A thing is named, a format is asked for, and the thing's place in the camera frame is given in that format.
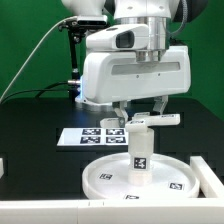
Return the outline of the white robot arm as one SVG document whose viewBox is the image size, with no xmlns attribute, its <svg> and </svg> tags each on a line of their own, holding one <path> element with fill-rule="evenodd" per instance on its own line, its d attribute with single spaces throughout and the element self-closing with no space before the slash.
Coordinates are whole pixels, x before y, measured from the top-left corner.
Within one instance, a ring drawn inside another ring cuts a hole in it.
<svg viewBox="0 0 224 224">
<path fill-rule="evenodd" d="M 100 122 L 122 127 L 130 100 L 154 98 L 161 114 L 168 97 L 191 84 L 188 48 L 172 46 L 169 24 L 197 18 L 208 0 L 61 0 L 86 36 L 82 95 L 92 105 L 111 104 L 117 116 Z"/>
</svg>

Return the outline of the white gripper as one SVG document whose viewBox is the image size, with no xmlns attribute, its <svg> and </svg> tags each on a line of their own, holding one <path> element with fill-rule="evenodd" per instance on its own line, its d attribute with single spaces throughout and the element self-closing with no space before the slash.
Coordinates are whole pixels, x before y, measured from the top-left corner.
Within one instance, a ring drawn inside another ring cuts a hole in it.
<svg viewBox="0 0 224 224">
<path fill-rule="evenodd" d="M 161 115 L 167 95 L 189 90 L 188 48 L 171 46 L 158 62 L 137 62 L 134 52 L 90 53 L 85 59 L 82 84 L 89 101 L 113 102 L 119 126 L 124 128 L 128 121 L 126 100 L 155 97 L 153 111 Z"/>
</svg>

